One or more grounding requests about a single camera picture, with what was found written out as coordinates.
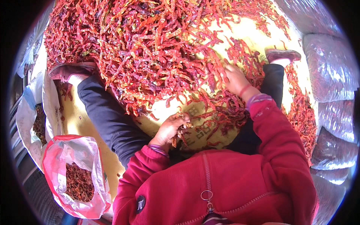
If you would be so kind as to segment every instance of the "dark pants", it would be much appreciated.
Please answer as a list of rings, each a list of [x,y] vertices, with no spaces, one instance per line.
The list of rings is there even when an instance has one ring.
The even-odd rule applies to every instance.
[[[151,138],[125,114],[114,96],[105,91],[98,76],[83,80],[77,93],[101,138],[127,169],[130,158]]]
[[[280,65],[267,64],[264,65],[264,72],[261,92],[270,95],[280,108],[283,98],[284,68]],[[104,85],[97,76],[85,79],[77,88],[79,98],[84,103],[86,112],[98,133],[127,169],[130,157],[148,144],[151,138],[133,122],[129,115],[125,114],[118,101],[105,91]],[[252,120],[248,119],[228,149],[244,154],[256,154],[256,146],[261,140],[254,133],[252,125]]]

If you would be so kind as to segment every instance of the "purple sleeve cuff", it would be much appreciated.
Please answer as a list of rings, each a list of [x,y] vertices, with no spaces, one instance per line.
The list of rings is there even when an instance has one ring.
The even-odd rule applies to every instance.
[[[269,101],[272,101],[272,98],[271,96],[267,95],[267,94],[263,94],[263,93],[260,93],[260,94],[257,94],[257,95],[254,95],[253,97],[251,97],[247,104],[246,104],[246,110],[247,111],[250,111],[250,107],[252,104],[256,103],[256,102],[262,102],[262,101],[266,101],[266,100],[269,100]]]
[[[152,150],[154,150],[155,152],[158,152],[158,153],[166,156],[167,158],[169,158],[169,154],[167,154],[167,153],[165,152],[164,148],[161,147],[160,145],[149,144],[148,147],[151,148]]]

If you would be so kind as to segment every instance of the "red zip-up hoodie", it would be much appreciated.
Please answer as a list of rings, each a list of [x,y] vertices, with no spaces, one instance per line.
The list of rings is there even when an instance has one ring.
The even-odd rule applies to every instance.
[[[311,224],[319,204],[299,135],[273,100],[253,103],[250,115],[257,155],[205,150],[168,167],[147,145],[136,152],[119,180],[113,224],[201,224],[205,190],[214,212],[234,223]]]

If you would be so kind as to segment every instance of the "hand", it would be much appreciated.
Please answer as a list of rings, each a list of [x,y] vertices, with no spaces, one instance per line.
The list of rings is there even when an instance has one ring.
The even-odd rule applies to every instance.
[[[168,153],[172,138],[177,135],[178,128],[184,123],[190,122],[190,116],[186,113],[183,113],[183,115],[184,118],[179,117],[177,119],[176,114],[169,116],[160,126],[159,131],[149,144],[160,145],[164,148],[165,152]]]
[[[228,82],[225,82],[227,89],[238,95],[241,90],[249,84],[249,81],[245,78],[243,71],[238,67],[228,64],[224,70],[229,79]]]
[[[227,64],[224,70],[227,78],[229,79],[228,82],[225,82],[227,89],[236,95],[239,95],[241,90],[243,90],[249,84],[249,81],[246,79],[243,71],[238,67]],[[260,91],[251,86],[245,89],[245,91],[239,97],[242,98],[245,103],[247,103],[251,97],[257,94],[260,94]]]

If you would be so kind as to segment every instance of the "shoe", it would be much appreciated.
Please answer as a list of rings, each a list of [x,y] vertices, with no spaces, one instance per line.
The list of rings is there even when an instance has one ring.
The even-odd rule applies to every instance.
[[[300,53],[294,50],[266,49],[265,55],[269,63],[277,59],[289,59],[290,63],[301,59]]]
[[[96,70],[96,63],[62,63],[55,66],[49,72],[49,77],[52,80],[61,80],[63,83],[68,82],[72,75],[83,75],[90,77],[93,71]]]

